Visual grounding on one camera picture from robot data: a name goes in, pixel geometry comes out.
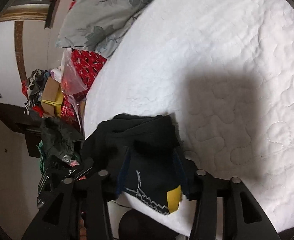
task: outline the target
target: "screw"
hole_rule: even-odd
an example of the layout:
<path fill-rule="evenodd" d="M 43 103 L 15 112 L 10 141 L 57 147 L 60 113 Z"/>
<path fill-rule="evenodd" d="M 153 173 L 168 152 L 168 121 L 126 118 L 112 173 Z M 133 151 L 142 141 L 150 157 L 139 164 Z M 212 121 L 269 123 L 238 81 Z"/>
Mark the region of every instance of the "screw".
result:
<path fill-rule="evenodd" d="M 207 174 L 207 172 L 206 171 L 204 171 L 204 170 L 197 170 L 197 175 L 199 175 L 199 176 L 205 176 L 206 174 Z"/>
<path fill-rule="evenodd" d="M 73 179 L 72 179 L 72 178 L 65 178 L 65 179 L 63 180 L 63 182 L 64 182 L 65 184 L 70 184 L 70 183 L 73 182 Z"/>
<path fill-rule="evenodd" d="M 44 205 L 45 205 L 45 201 L 42 201 L 42 202 L 38 201 L 37 208 L 41 209 Z"/>
<path fill-rule="evenodd" d="M 239 183 L 241 182 L 241 179 L 239 179 L 238 177 L 232 177 L 232 178 L 231 178 L 231 181 L 232 181 L 233 183 L 239 184 Z"/>
<path fill-rule="evenodd" d="M 98 175 L 99 176 L 107 176 L 108 175 L 108 171 L 106 171 L 106 170 L 101 170 L 100 172 L 98 172 Z"/>

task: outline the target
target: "gray cloth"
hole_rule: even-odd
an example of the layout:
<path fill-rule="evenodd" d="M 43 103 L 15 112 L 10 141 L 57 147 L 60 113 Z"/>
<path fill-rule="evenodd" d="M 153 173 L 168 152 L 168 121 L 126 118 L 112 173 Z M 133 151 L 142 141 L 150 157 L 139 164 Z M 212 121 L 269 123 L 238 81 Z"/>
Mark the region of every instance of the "gray cloth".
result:
<path fill-rule="evenodd" d="M 60 29 L 57 47 L 89 50 L 109 58 L 152 0 L 77 0 Z"/>

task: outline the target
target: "red cloth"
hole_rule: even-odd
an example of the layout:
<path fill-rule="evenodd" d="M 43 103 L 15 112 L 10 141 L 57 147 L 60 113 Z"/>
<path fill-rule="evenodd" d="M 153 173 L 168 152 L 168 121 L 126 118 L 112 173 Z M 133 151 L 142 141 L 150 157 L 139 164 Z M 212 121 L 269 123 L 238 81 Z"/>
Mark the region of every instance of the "red cloth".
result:
<path fill-rule="evenodd" d="M 73 50 L 71 53 L 71 61 L 81 80 L 87 86 L 87 89 L 79 94 L 86 96 L 99 71 L 103 68 L 107 60 L 103 56 L 92 51 Z"/>
<path fill-rule="evenodd" d="M 22 81 L 22 93 L 23 93 L 23 95 L 28 99 L 28 95 L 27 95 L 27 90 L 28 90 L 28 88 L 26 87 L 26 80 L 23 80 Z"/>
<path fill-rule="evenodd" d="M 79 124 L 75 110 L 71 103 L 69 103 L 66 95 L 64 95 L 60 118 L 64 120 L 67 124 L 73 126 L 76 130 L 79 130 Z"/>
<path fill-rule="evenodd" d="M 40 117 L 43 117 L 44 110 L 42 109 L 42 107 L 39 107 L 39 106 L 33 106 L 32 109 L 33 109 L 34 111 L 38 112 L 38 114 L 39 114 Z"/>

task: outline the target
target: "plastic bag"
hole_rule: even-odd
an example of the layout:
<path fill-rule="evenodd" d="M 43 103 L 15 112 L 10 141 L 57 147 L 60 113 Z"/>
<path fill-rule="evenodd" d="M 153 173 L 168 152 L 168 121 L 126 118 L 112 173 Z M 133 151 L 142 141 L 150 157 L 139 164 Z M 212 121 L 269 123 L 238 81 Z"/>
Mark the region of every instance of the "plastic bag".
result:
<path fill-rule="evenodd" d="M 64 94 L 71 96 L 87 89 L 71 61 L 71 49 L 64 50 L 62 68 L 61 89 Z"/>

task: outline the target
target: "white mattress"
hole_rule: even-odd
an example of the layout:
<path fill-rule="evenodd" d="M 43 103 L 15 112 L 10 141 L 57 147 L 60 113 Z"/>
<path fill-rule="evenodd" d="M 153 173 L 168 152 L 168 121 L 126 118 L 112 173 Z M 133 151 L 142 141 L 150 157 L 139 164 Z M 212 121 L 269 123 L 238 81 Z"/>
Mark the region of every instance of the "white mattress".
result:
<path fill-rule="evenodd" d="M 277 231 L 294 226 L 294 10 L 285 0 L 155 0 L 89 91 L 86 136 L 119 113 L 172 115 L 198 167 L 240 177 Z M 189 235 L 193 203 L 178 218 L 127 198 Z"/>

